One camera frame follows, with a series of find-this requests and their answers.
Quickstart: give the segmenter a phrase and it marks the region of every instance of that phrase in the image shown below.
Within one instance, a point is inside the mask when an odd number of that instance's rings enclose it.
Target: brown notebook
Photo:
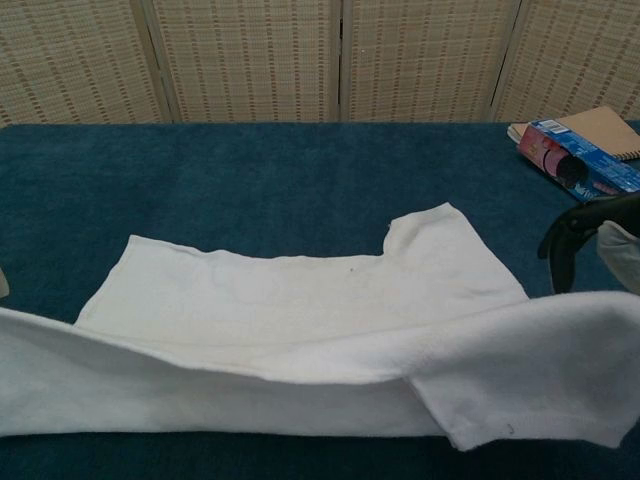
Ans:
[[[556,121],[620,160],[640,158],[640,135],[610,107],[594,108]],[[509,137],[520,143],[527,125],[512,123],[507,131]]]

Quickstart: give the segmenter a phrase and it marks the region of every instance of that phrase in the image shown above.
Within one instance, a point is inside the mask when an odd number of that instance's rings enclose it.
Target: white towel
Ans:
[[[379,257],[250,259],[132,237],[73,327],[0,311],[0,434],[226,430],[619,444],[640,299],[527,300],[450,205]]]

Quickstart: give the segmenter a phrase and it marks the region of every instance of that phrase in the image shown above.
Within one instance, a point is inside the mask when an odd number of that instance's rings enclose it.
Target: woven panel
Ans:
[[[528,121],[601,104],[640,118],[640,3],[532,0],[497,118]]]
[[[0,124],[158,120],[128,0],[0,2]]]
[[[333,0],[154,0],[187,122],[330,120]]]
[[[354,0],[349,118],[484,119],[511,0]]]

